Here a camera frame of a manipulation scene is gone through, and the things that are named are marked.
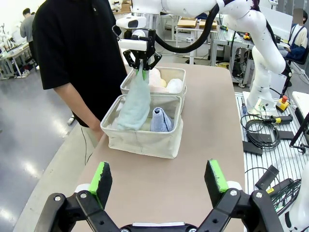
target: shiny floor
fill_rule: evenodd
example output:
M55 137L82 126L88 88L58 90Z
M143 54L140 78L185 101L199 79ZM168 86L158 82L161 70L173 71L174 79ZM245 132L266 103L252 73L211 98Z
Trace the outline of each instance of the shiny floor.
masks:
M0 81L0 231L13 230L33 189L72 127L70 110L40 72Z

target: person's hand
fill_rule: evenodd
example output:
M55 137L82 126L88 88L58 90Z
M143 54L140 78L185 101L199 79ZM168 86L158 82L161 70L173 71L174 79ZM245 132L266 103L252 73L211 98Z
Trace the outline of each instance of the person's hand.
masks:
M95 123L90 127L90 129L92 130L97 141L99 142L102 136L104 135L104 132L102 131L101 126L100 126L100 121L97 119Z

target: computer monitor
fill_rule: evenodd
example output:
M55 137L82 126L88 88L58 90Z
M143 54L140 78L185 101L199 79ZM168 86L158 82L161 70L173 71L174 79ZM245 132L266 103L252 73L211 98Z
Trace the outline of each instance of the computer monitor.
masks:
M274 34L284 40L289 40L293 17L265 7L260 7L260 10L270 24Z

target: person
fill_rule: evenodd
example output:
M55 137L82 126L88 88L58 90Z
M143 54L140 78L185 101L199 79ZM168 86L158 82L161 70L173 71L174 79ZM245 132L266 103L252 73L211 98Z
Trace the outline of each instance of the person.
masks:
M288 42L289 47L278 46L283 57L294 60L301 60L303 58L308 42L308 32L304 26L307 19L308 14L303 10L303 23L292 25Z
M127 75L115 24L108 0L47 0L33 23L43 89L56 91L94 147Z
M30 9L26 8L23 11L23 16L25 17L24 21L21 23L20 26L20 35L23 38L27 38L27 42L29 43L29 49L32 55L32 58L37 63L36 56L35 56L35 50L33 46L33 36L32 36L32 24L34 20L35 15L31 15Z

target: white fabric basket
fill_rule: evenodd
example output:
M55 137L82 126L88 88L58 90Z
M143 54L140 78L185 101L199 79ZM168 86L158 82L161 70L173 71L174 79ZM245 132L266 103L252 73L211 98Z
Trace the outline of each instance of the white fabric basket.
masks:
M186 86L186 79L185 79L185 75L186 72L184 69L177 69L177 68L166 68L166 67L156 67L156 69L158 69L161 73L161 78L164 79L166 81L166 83L168 84L170 82L171 79L180 79L183 81L183 87L180 93L160 93L160 92L151 92L151 94L153 95L177 95L179 97L182 98L183 102L182 102L182 107L181 110L183 109L183 104L184 104L184 98L185 98L185 94L187 92L187 86ZM122 94L128 94L129 90L130 90L130 84L131 81L133 79L133 77L136 76L136 70L132 69L130 71L130 73L126 76L126 78L124 79L124 81L122 82L120 89Z
M101 122L102 130L109 137L109 147L147 156L173 159L177 156L183 132L181 118L182 99L179 96L151 95L150 112L141 130L117 130L115 122L126 95L119 96ZM171 132L149 131L153 110L161 107L173 120Z

